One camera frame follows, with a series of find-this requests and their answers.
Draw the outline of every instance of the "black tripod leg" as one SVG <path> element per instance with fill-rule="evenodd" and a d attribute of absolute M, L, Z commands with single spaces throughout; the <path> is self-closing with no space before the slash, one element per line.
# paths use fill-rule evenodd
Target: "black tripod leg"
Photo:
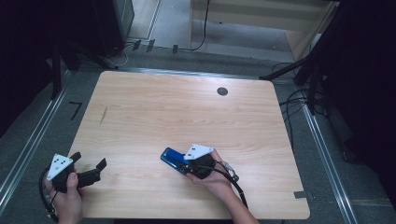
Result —
<path fill-rule="evenodd" d="M 61 54 L 59 52 L 58 42 L 55 42 L 55 45 L 52 48 L 52 96 L 51 100 L 55 99 L 55 97 L 59 94 L 62 88 L 61 83 Z"/>
<path fill-rule="evenodd" d="M 87 56 L 88 58 L 90 58 L 91 60 L 93 60 L 94 62 L 98 63 L 99 65 L 101 65 L 103 68 L 106 69 L 113 69 L 112 67 L 110 67 L 110 65 L 108 65 L 108 63 L 104 62 L 103 60 L 101 60 L 100 58 L 98 58 L 96 55 L 94 55 L 93 53 L 91 53 L 89 50 L 84 49 L 82 46 L 80 46 L 77 43 L 74 43 L 72 41 L 67 41 L 67 44 L 75 51 L 80 52 L 82 54 L 84 54 L 85 56 Z"/>

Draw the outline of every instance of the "black stand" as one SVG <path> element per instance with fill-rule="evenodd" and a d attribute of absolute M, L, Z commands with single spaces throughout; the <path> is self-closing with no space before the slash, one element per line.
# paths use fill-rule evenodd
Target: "black stand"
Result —
<path fill-rule="evenodd" d="M 297 86 L 302 86 L 311 76 L 311 83 L 309 86 L 308 100 L 307 105 L 312 115 L 315 114 L 314 106 L 315 106 L 315 92 L 317 89 L 318 81 L 319 81 L 319 60 L 320 57 L 324 55 L 326 49 L 330 46 L 332 41 L 332 37 L 336 33 L 336 29 L 338 24 L 345 17 L 347 12 L 350 9 L 350 3 L 344 4 L 344 1 L 340 3 L 340 6 L 336 12 L 336 15 L 330 22 L 329 26 L 326 28 L 325 32 L 322 34 L 318 43 L 312 48 L 312 50 L 308 53 L 308 55 L 296 63 L 292 63 L 279 71 L 274 72 L 265 77 L 259 77 L 260 80 L 272 80 L 274 78 L 280 77 L 296 68 L 301 67 L 300 71 L 297 73 L 294 78 L 294 83 Z"/>
<path fill-rule="evenodd" d="M 55 97 L 59 94 L 62 89 L 62 76 L 61 76 L 61 56 L 64 59 L 64 63 L 67 68 L 73 71 L 78 71 L 81 63 L 79 62 L 76 52 L 84 54 L 89 59 L 98 63 L 105 69 L 113 69 L 110 65 L 96 55 L 92 54 L 89 50 L 84 49 L 77 43 L 72 41 L 65 41 L 61 38 L 58 38 L 55 41 L 52 48 L 52 75 L 53 75 L 53 89 L 51 100 L 55 99 Z"/>

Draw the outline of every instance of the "metal bar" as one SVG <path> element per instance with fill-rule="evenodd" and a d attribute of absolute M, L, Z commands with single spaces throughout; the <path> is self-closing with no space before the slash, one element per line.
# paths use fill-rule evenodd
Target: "metal bar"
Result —
<path fill-rule="evenodd" d="M 308 125 L 311 129 L 315 143 L 318 147 L 319 155 L 322 159 L 327 177 L 329 177 L 330 184 L 332 185 L 332 191 L 334 192 L 335 199 L 338 203 L 345 223 L 359 223 L 353 211 L 351 202 L 347 196 L 347 192 L 343 186 L 343 183 L 341 182 L 340 176 L 338 175 L 334 163 L 332 162 L 332 157 L 320 132 L 316 117 L 310 113 L 306 105 L 304 106 L 304 114 L 306 120 L 308 121 Z"/>

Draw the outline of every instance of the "person's right hand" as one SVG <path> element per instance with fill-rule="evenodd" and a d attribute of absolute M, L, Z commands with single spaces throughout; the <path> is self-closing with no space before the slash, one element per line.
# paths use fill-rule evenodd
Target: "person's right hand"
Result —
<path fill-rule="evenodd" d="M 211 155 L 215 161 L 222 161 L 216 150 L 213 150 Z M 216 169 L 228 174 L 219 164 L 216 164 Z M 224 175 L 214 171 L 205 179 L 200 179 L 193 174 L 186 174 L 186 176 L 191 179 L 192 183 L 205 186 L 210 193 L 224 203 L 230 212 L 234 224 L 259 224 L 233 192 L 230 181 Z"/>
<path fill-rule="evenodd" d="M 222 161 L 219 153 L 215 149 L 212 151 L 211 155 L 213 160 Z M 224 168 L 219 164 L 216 164 L 215 168 L 228 174 L 228 171 L 225 171 Z M 193 174 L 186 174 L 186 176 L 192 181 L 192 183 L 206 187 L 210 193 L 212 193 L 222 202 L 224 202 L 224 200 L 230 196 L 236 196 L 233 192 L 230 181 L 225 178 L 224 175 L 218 172 L 213 171 L 205 179 L 200 179 Z"/>

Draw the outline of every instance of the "light wood surface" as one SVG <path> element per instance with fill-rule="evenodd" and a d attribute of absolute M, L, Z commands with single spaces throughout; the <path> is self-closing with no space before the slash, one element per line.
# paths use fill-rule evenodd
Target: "light wood surface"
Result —
<path fill-rule="evenodd" d="M 256 218 L 309 217 L 293 194 L 303 187 L 271 82 L 122 72 L 100 76 L 70 150 L 81 152 L 79 172 L 107 160 L 85 188 L 84 217 L 230 218 L 161 161 L 166 147 L 185 153 L 192 143 L 231 164 Z"/>

